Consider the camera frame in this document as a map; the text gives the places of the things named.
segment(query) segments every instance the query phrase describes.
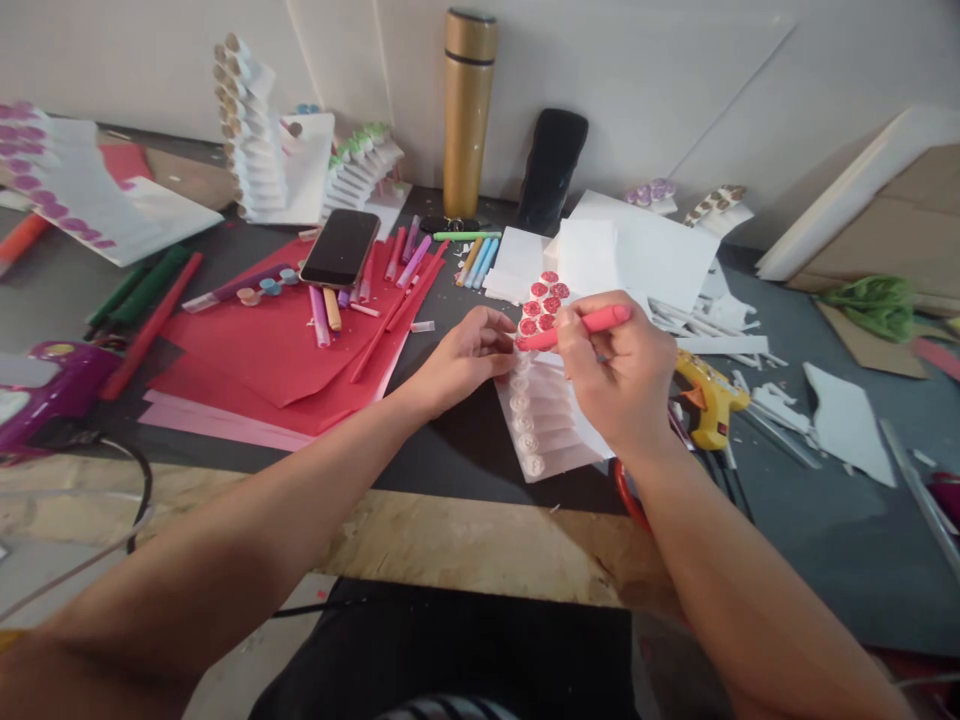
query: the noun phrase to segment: yellow glue gun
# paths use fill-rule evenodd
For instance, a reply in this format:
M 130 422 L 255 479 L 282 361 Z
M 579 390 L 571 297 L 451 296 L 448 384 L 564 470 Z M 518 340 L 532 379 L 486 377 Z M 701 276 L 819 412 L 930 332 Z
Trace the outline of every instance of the yellow glue gun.
M 677 351 L 677 372 L 692 386 L 681 395 L 700 408 L 700 422 L 690 438 L 703 450 L 723 450 L 729 442 L 730 411 L 746 409 L 750 395 L 686 350 Z

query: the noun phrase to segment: hand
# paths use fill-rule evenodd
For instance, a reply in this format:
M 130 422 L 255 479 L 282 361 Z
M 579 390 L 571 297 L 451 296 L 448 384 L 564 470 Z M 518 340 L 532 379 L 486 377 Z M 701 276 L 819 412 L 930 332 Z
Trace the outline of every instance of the hand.
M 498 310 L 477 306 L 447 333 L 437 349 L 404 386 L 438 417 L 466 399 L 481 383 L 510 372 L 517 364 L 513 321 Z
M 627 305 L 623 325 L 589 335 L 581 315 Z M 677 343 L 622 290 L 582 298 L 557 314 L 558 350 L 587 420 L 618 455 L 676 442 L 667 420 Z M 597 354 L 603 355 L 603 362 Z

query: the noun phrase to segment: red cardstock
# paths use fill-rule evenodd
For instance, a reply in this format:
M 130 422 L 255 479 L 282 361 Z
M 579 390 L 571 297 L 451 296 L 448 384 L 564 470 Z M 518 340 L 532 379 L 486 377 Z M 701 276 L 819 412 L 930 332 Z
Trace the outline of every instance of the red cardstock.
M 372 250 L 373 297 L 367 307 L 386 313 L 403 291 L 383 280 L 389 259 L 383 245 L 377 243 Z M 310 247 L 308 242 L 294 240 L 238 279 L 277 263 L 296 268 Z M 170 319 L 163 336 L 282 408 L 325 388 L 366 347 L 381 322 L 350 310 L 341 310 L 340 315 L 343 329 L 339 338 L 329 348 L 318 348 L 309 293 L 300 283 L 284 286 L 279 296 L 264 297 L 255 307 L 231 298 L 195 315 L 181 312 Z
M 384 248 L 380 248 L 378 255 L 386 257 L 387 253 L 383 251 Z M 432 276 L 422 278 L 420 282 L 432 285 L 443 265 L 444 262 L 441 261 Z M 404 312 L 401 318 L 403 332 L 387 333 L 383 336 L 360 382 L 350 382 L 350 377 L 360 362 L 360 354 L 357 353 L 346 365 L 345 370 L 338 373 L 322 390 L 283 408 L 276 407 L 249 388 L 224 376 L 222 372 L 191 355 L 181 357 L 148 385 L 159 392 L 210 405 L 271 425 L 279 425 L 305 435 L 320 435 L 348 415 L 370 404 L 380 386 L 380 381 L 390 369 L 393 358 L 406 337 L 406 328 L 409 328 L 410 323 L 416 318 L 421 303 L 414 303 Z M 343 310 L 341 314 L 344 324 L 351 323 L 355 317 L 361 315 L 353 310 Z M 386 318 L 370 319 L 383 322 Z M 321 350 L 314 346 L 313 350 L 315 353 L 326 353 L 330 348 Z

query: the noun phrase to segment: right hand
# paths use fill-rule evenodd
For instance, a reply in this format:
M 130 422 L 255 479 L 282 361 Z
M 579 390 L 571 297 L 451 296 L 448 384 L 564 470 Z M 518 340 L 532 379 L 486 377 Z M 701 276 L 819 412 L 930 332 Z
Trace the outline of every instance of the right hand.
M 589 335 L 580 317 L 608 305 L 629 306 L 630 319 Z M 640 305 L 622 290 L 592 295 L 561 308 L 557 326 L 558 350 L 580 409 L 615 453 L 677 442 L 667 420 L 677 342 L 655 328 Z

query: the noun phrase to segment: forearm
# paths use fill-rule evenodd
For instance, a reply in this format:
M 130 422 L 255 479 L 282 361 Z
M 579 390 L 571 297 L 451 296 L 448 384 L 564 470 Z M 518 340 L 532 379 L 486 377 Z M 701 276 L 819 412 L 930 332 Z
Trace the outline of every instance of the forearm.
M 203 673 L 279 607 L 427 419 L 401 388 L 144 544 L 41 632 L 143 673 Z
M 850 633 L 679 444 L 622 459 L 725 681 L 791 716 L 910 716 Z

